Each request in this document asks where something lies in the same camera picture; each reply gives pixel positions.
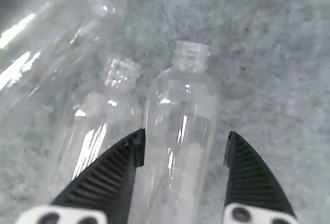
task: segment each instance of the ridged black surface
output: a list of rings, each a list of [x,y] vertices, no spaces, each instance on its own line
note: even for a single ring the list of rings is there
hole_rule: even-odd
[[[233,131],[228,138],[224,163],[230,169],[225,206],[241,203],[295,217],[268,166],[249,143]]]
[[[144,162],[145,132],[118,141],[51,203],[103,211],[111,224],[127,223],[136,167]]]

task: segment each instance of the floor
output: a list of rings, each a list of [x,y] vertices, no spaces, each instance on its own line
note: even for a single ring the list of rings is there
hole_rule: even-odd
[[[15,20],[9,13],[24,8],[22,1],[2,0],[1,20]],[[222,159],[230,130],[262,155],[300,224],[328,223],[329,0],[131,0],[118,37],[117,50],[141,65],[141,105],[151,80],[171,65],[177,39],[211,45],[208,73],[219,86],[221,113],[200,223],[221,223],[226,183]],[[29,125],[12,132],[26,137],[22,133]],[[33,125],[43,132],[52,129],[46,122]],[[1,143],[4,224],[32,205],[47,141],[2,135]]]

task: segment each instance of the bottle body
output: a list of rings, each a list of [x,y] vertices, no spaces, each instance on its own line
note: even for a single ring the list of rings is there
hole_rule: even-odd
[[[66,108],[37,192],[38,203],[54,199],[99,155],[142,127],[142,110],[131,93],[134,85],[121,83],[93,87],[80,103]]]
[[[0,38],[0,114],[72,72],[95,43],[109,39],[103,35],[118,27],[125,9],[126,0],[56,0],[6,31]]]
[[[164,71],[150,88],[145,163],[137,170],[129,223],[194,221],[215,136],[218,94],[205,73],[181,69]]]

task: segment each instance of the screw hole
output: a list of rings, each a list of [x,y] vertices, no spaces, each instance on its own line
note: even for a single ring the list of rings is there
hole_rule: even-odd
[[[233,219],[239,222],[249,222],[251,220],[251,215],[247,209],[244,209],[242,207],[236,207],[234,208],[233,212]]]
[[[78,224],[97,224],[97,220],[94,217],[87,217],[82,219]]]
[[[274,219],[272,221],[272,224],[290,224],[290,223],[283,219]]]
[[[48,213],[40,218],[38,224],[56,224],[59,218],[60,216],[57,213]]]

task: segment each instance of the gray carpet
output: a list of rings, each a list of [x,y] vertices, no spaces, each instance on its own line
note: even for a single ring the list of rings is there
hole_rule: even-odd
[[[211,45],[208,72],[221,113],[200,223],[221,223],[230,130],[262,155],[301,224],[328,223],[330,0],[132,0],[128,13],[116,49],[142,67],[141,105],[151,80],[170,66],[177,39]],[[1,224],[32,205],[47,156],[52,125],[25,119],[13,116],[2,134]],[[42,138],[29,138],[31,130]]]

